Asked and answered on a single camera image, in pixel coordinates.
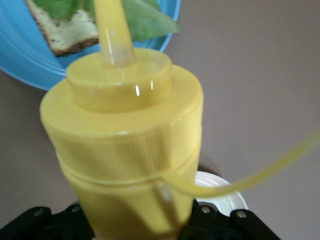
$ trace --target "bottle nozzle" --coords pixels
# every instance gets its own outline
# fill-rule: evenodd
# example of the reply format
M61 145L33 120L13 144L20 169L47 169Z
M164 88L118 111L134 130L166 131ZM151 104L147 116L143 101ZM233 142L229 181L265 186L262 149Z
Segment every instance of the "bottle nozzle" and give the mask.
M135 61L121 0L94 0L100 51L105 66L124 67Z

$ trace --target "yellow plastic bottle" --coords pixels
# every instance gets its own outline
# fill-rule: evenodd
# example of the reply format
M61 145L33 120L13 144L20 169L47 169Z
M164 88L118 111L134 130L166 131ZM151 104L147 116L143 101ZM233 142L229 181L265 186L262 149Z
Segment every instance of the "yellow plastic bottle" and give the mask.
M176 239L194 197L161 174L194 184L201 84L164 53L133 48L121 0L96 0L95 11L101 52L45 95L43 126L99 240Z

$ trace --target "blue plate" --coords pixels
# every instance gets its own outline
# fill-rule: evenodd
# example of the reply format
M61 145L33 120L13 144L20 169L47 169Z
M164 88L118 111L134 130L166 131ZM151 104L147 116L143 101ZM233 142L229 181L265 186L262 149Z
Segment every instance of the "blue plate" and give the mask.
M159 0L161 11L178 19L181 0ZM23 0L0 0L0 68L14 78L39 89L49 90L66 76L66 67L84 55L99 51L94 45L81 52L56 57L38 29ZM138 48L163 51L171 34L134 42Z

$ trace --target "whole grain bread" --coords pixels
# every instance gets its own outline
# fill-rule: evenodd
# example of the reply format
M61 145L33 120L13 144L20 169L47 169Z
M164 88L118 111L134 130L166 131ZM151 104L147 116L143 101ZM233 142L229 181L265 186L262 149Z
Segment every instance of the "whole grain bread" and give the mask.
M48 46L56 56L77 53L99 42L95 19L78 9L70 21L55 20L33 0L24 0Z

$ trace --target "gray table surface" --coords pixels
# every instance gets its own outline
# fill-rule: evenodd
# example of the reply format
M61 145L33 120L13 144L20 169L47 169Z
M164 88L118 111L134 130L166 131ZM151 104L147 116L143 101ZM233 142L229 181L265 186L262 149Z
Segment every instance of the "gray table surface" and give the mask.
M165 52L204 90L202 165L230 182L320 124L319 0L183 0ZM0 227L76 198L41 125L45 91L0 72ZM320 150L241 192L281 239L319 239Z

